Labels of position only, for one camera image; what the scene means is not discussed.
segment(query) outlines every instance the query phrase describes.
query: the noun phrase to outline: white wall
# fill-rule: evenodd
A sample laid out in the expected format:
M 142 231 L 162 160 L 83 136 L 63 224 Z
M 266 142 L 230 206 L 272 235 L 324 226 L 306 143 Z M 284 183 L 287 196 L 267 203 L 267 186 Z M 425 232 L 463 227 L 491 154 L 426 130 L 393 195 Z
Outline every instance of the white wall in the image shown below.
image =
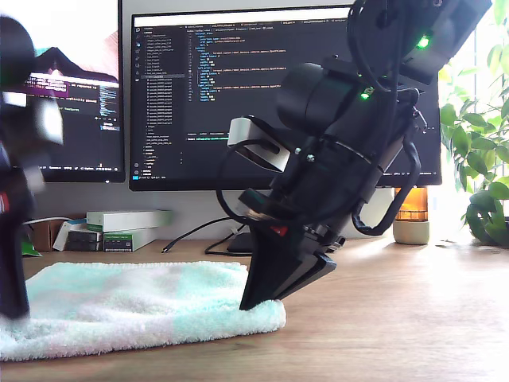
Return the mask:
M 123 48 L 124 48 L 124 86 L 126 92 L 126 132 L 130 124 L 130 21 L 132 14 L 182 12 L 196 10 L 229 10 L 280 6 L 309 6 L 348 4 L 348 0 L 316 1 L 309 0 L 258 0 L 242 2 L 221 0 L 187 0 L 171 2 L 162 0 L 124 0 L 123 5 Z M 231 203 L 235 203 L 238 193 L 227 193 Z M 379 190 L 372 202 L 365 208 L 363 218 L 369 224 L 376 224 L 381 219 L 392 199 L 388 189 Z M 174 238 L 209 220 L 224 216 L 215 194 L 212 192 L 164 192 L 164 193 L 132 193 L 128 184 L 51 184 L 44 193 L 37 197 L 37 217 L 61 216 L 71 212 L 116 209 L 171 209 L 176 213 L 173 226 L 162 230 L 164 238 Z M 228 232 L 230 224 L 217 224 L 195 234 L 194 238 L 220 238 Z M 347 236 L 356 236 L 355 229 L 350 226 L 345 231 Z

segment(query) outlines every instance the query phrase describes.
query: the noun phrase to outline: white lamp base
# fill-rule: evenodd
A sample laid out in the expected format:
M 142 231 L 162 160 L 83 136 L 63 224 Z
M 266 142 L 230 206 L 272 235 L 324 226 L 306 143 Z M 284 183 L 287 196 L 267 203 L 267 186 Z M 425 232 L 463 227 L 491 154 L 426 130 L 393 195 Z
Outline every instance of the white lamp base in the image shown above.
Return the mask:
M 398 221 L 392 226 L 396 243 L 424 245 L 429 242 L 429 221 Z

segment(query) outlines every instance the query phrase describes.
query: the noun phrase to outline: light blue towel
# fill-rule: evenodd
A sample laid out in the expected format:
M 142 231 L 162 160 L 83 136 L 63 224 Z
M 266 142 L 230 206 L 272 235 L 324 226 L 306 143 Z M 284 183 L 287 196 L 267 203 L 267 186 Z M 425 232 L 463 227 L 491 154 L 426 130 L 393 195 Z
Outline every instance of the light blue towel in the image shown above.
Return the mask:
M 286 324 L 280 301 L 239 310 L 247 280 L 238 263 L 71 264 L 27 282 L 30 318 L 0 322 L 0 361 L 269 333 Z

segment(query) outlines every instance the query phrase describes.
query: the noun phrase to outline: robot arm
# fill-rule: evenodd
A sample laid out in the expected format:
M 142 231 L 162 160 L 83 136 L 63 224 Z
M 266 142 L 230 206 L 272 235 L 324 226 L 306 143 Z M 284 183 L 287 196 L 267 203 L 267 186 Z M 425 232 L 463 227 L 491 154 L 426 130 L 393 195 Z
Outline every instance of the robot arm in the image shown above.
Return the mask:
M 63 142 L 60 110 L 53 99 L 16 92 L 35 66 L 32 40 L 12 18 L 0 15 L 0 316 L 29 312 L 21 263 L 21 225 L 44 188 L 37 166 L 48 148 Z
M 278 115 L 308 136 L 290 158 L 274 129 L 253 116 L 232 121 L 230 149 L 268 170 L 281 172 L 265 196 L 248 189 L 240 197 L 254 248 L 240 306 L 281 299 L 328 274 L 325 254 L 340 240 L 348 219 L 369 236 L 382 235 L 417 183 L 421 163 L 413 143 L 426 124 L 416 104 L 438 71 L 464 44 L 490 7 L 489 0 L 356 0 L 348 15 L 353 62 L 329 57 L 302 64 L 282 82 Z M 380 177 L 404 150 L 410 176 L 374 228 L 360 219 Z

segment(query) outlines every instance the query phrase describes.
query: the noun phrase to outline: monitor stand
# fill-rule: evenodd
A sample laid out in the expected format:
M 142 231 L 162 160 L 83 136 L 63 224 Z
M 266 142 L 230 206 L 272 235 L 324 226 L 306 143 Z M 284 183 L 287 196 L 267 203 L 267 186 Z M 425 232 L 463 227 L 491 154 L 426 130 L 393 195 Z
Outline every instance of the monitor stand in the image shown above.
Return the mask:
M 253 241 L 249 232 L 237 235 L 227 248 L 228 252 L 253 253 Z

